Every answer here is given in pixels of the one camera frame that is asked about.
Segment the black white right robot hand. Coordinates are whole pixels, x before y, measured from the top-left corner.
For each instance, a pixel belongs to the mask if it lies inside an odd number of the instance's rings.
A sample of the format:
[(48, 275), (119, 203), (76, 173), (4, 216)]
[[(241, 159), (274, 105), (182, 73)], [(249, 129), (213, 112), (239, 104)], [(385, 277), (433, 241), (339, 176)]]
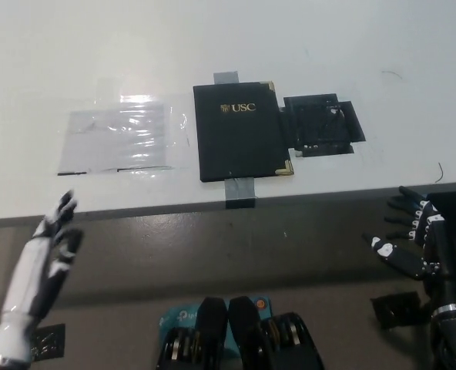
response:
[(456, 311), (456, 252), (442, 213), (426, 196), (407, 187), (387, 205), (406, 213), (405, 217), (387, 217), (391, 224), (406, 230), (385, 238), (364, 234), (363, 239), (387, 266), (416, 280), (423, 281), (431, 299), (433, 316)]

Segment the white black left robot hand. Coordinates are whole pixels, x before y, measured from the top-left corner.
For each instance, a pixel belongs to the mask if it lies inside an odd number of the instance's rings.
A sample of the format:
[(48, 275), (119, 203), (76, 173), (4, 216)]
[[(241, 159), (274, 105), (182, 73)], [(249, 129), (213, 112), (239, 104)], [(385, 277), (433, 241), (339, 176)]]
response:
[(25, 243), (0, 316), (0, 369), (28, 369), (32, 336), (48, 315), (74, 264), (84, 233), (70, 227), (77, 207), (69, 190)]

